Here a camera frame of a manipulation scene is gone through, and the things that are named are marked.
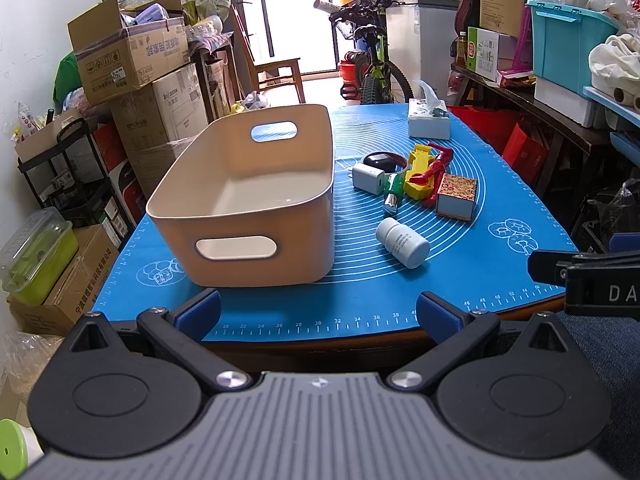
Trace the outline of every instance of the teal storage bin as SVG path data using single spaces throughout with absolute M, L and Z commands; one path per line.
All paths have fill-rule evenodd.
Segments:
M 533 73 L 572 92 L 591 86 L 589 53 L 616 34 L 618 22 L 568 5 L 529 0 L 533 26 Z

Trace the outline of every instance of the green bottle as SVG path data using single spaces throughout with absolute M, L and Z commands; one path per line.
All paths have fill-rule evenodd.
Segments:
M 385 216 L 396 216 L 400 207 L 400 200 L 404 193 L 404 173 L 392 173 L 385 180 L 384 203 L 382 209 Z

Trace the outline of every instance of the blue mat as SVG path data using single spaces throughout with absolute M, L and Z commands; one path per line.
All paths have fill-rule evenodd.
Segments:
M 449 172 L 478 180 L 471 223 L 437 217 L 405 197 L 398 220 L 431 243 L 428 260 L 407 270 L 376 241 L 382 198 L 353 189 L 348 168 L 363 155 L 407 156 L 406 105 L 345 107 L 332 112 L 335 141 L 335 264 L 320 282 L 222 289 L 223 314 L 209 341 L 290 341 L 345 337 L 417 326 L 415 301 L 432 290 L 460 308 L 499 312 L 562 292 L 534 283 L 527 255 L 540 247 L 575 250 L 536 195 L 494 150 L 451 117 L 455 150 Z M 283 132 L 265 130 L 268 138 Z M 201 288 L 190 282 L 145 216 L 119 256 L 96 310 L 134 319 L 151 306 L 174 308 Z

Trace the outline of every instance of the denim jeans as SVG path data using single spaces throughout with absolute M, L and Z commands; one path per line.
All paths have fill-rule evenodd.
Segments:
M 598 453 L 625 478 L 640 479 L 640 323 L 626 317 L 558 317 L 611 396 L 611 422 Z

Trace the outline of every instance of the beige plastic bin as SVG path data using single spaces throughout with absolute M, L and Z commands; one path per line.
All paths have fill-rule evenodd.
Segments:
M 252 129 L 290 121 L 290 139 Z M 265 108 L 211 123 L 175 161 L 146 211 L 191 281 L 309 283 L 334 263 L 334 140 L 322 105 Z

